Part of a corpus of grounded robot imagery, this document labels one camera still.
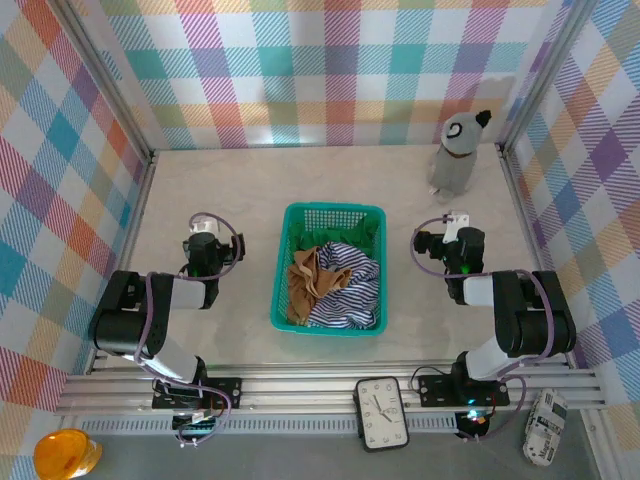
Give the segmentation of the teal plastic basket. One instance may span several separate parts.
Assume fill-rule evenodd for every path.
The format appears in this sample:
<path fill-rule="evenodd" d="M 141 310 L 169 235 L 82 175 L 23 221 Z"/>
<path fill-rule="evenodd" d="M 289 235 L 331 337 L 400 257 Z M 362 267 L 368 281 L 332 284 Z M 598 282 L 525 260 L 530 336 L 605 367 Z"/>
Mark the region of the teal plastic basket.
<path fill-rule="evenodd" d="M 290 251 L 288 229 L 294 223 L 302 223 L 306 230 L 365 227 L 369 233 L 373 233 L 374 254 L 371 259 L 378 262 L 380 266 L 380 288 L 378 306 L 375 309 L 376 325 L 372 329 L 318 328 L 311 327 L 309 323 L 307 326 L 296 326 L 287 321 L 289 304 L 287 270 L 293 264 L 296 253 Z M 293 203 L 286 208 L 283 219 L 271 305 L 272 325 L 281 331 L 309 335 L 338 337 L 379 335 L 384 332 L 388 324 L 387 277 L 386 215 L 381 208 L 353 203 Z"/>

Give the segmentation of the tan tank top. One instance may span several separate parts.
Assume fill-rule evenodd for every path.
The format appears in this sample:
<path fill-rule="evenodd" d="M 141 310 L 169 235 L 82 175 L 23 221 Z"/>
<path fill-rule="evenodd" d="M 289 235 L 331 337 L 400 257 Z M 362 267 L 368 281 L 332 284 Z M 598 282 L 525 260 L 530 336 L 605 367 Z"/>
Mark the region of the tan tank top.
<path fill-rule="evenodd" d="M 344 289 L 351 279 L 350 268 L 332 269 L 320 266 L 319 247 L 294 254 L 288 267 L 287 321 L 296 326 L 307 326 L 313 307 L 329 293 Z"/>

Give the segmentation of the green tank top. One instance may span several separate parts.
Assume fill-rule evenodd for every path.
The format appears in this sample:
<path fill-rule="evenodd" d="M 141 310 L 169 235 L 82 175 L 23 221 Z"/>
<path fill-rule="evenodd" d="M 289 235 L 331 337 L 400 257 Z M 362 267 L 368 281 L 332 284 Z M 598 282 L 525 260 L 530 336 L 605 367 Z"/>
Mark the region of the green tank top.
<path fill-rule="evenodd" d="M 370 258 L 374 254 L 373 233 L 369 233 L 365 227 L 306 230 L 302 223 L 294 223 L 288 229 L 288 240 L 292 253 L 336 242 L 355 247 Z"/>

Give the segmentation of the blue white striped tank top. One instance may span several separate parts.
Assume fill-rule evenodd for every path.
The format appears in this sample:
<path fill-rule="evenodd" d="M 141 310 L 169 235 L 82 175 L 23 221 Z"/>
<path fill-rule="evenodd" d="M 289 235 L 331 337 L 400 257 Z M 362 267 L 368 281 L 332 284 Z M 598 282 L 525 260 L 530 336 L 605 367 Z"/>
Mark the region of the blue white striped tank top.
<path fill-rule="evenodd" d="M 376 325 L 379 301 L 380 266 L 362 250 L 329 242 L 317 250 L 318 265 L 329 273 L 346 273 L 345 287 L 327 293 L 316 301 L 308 323 L 311 327 L 368 330 Z"/>

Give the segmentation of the grey plush dog toy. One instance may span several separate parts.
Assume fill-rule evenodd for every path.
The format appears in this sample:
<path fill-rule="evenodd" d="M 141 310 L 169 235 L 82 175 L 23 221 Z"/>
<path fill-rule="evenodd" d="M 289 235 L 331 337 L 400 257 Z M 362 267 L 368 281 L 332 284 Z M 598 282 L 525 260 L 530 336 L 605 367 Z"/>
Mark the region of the grey plush dog toy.
<path fill-rule="evenodd" d="M 481 110 L 456 113 L 444 123 L 427 175 L 430 194 L 438 202 L 446 203 L 466 192 L 478 147 L 491 119 L 490 110 Z"/>

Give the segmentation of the black white analog clock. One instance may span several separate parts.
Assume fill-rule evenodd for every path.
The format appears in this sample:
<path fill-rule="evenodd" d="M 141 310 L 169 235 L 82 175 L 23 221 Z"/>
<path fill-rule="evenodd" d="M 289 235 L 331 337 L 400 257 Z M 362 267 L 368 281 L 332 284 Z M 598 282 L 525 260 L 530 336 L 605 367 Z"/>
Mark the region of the black white analog clock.
<path fill-rule="evenodd" d="M 409 444 L 404 403 L 395 377 L 359 380 L 353 399 L 358 435 L 367 453 L 400 449 Z"/>

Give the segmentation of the orange plastic dome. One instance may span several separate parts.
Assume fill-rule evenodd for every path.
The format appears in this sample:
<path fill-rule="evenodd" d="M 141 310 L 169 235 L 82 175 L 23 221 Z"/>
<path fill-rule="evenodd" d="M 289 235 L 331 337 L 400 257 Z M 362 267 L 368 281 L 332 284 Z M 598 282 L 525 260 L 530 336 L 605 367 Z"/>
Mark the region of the orange plastic dome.
<path fill-rule="evenodd" d="M 102 453 L 102 445 L 84 431 L 58 430 L 36 444 L 35 471 L 40 480 L 72 480 L 90 473 Z"/>

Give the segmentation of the aluminium table side rail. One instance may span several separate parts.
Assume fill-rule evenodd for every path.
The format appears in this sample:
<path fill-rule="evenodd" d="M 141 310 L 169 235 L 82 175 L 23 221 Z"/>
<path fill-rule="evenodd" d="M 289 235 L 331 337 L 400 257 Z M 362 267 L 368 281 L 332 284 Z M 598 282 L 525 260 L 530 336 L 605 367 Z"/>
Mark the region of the aluminium table side rail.
<path fill-rule="evenodd" d="M 118 257 L 117 267 L 120 270 L 128 270 L 130 268 L 131 259 L 134 254 L 142 218 L 151 192 L 159 156 L 159 150 L 152 151 L 150 160 L 144 168 L 138 197 L 134 204 L 129 225 L 126 229 L 123 248 Z M 119 369 L 132 369 L 132 366 L 125 359 L 113 359 L 106 353 L 100 353 L 94 346 L 92 346 L 90 348 L 87 361 L 85 362 L 83 373 L 85 375 L 90 375 L 95 371 L 116 371 Z"/>
<path fill-rule="evenodd" d="M 507 187 L 509 189 L 511 198 L 514 203 L 514 210 L 520 224 L 520 228 L 524 238 L 524 243 L 526 245 L 528 255 L 531 258 L 532 267 L 529 268 L 528 270 L 541 271 L 543 270 L 544 265 L 541 263 L 541 255 L 535 243 L 535 235 L 533 234 L 531 226 L 528 222 L 524 200 L 518 189 L 518 185 L 517 185 L 514 173 L 512 172 L 512 169 L 509 163 L 509 157 L 507 154 L 503 152 L 503 149 L 500 144 L 496 143 L 494 144 L 494 147 L 496 150 L 500 167 L 505 177 Z M 562 354 L 556 355 L 555 357 L 558 357 L 558 358 L 562 357 L 562 359 L 564 360 L 564 363 L 568 366 L 569 369 L 571 370 L 578 369 L 573 352 L 562 353 Z M 551 357 L 547 356 L 545 357 L 545 359 L 540 358 L 539 360 L 532 359 L 529 361 L 522 361 L 522 366 L 538 366 L 542 363 L 547 362 L 546 359 L 549 359 L 549 358 Z"/>

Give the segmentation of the wide aluminium base rail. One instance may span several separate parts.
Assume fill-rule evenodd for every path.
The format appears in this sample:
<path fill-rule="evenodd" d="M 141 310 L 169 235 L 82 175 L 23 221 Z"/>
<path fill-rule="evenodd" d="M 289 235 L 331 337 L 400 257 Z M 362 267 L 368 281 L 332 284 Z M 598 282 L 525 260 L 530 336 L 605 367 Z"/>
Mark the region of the wide aluminium base rail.
<path fill-rule="evenodd" d="M 526 406 L 532 404 L 544 388 L 554 388 L 574 410 L 595 410 L 606 406 L 605 395 L 595 373 L 570 369 L 562 363 L 545 363 L 538 367 L 518 369 L 515 373 L 526 381 L 507 382 L 512 410 L 522 393 Z M 311 367 L 292 365 L 226 368 L 223 377 L 242 379 L 238 414 L 346 414 L 354 411 L 352 394 L 356 382 L 373 377 L 374 371 L 357 367 Z M 61 394 L 58 415 L 82 414 L 149 414 L 151 412 L 152 378 L 132 370 L 100 371 L 90 375 L 71 376 Z"/>

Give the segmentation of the aluminium frame post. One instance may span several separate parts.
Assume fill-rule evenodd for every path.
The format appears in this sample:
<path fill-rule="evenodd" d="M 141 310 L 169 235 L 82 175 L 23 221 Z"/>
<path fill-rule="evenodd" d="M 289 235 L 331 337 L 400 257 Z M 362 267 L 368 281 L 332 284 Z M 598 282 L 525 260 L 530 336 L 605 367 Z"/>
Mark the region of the aluminium frame post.
<path fill-rule="evenodd" d="M 496 142 L 501 152 L 515 148 L 598 1 L 562 1 L 548 29 L 550 40 L 537 50 L 532 70 L 509 113 L 506 130 Z"/>
<path fill-rule="evenodd" d="M 71 43 L 77 49 L 86 69 L 91 74 L 100 92 L 104 95 L 116 119 L 120 122 L 134 150 L 147 163 L 151 163 L 154 158 L 154 150 L 145 139 L 120 89 L 98 49 L 94 46 L 70 0 L 47 0 L 47 2 L 62 28 L 69 35 Z"/>

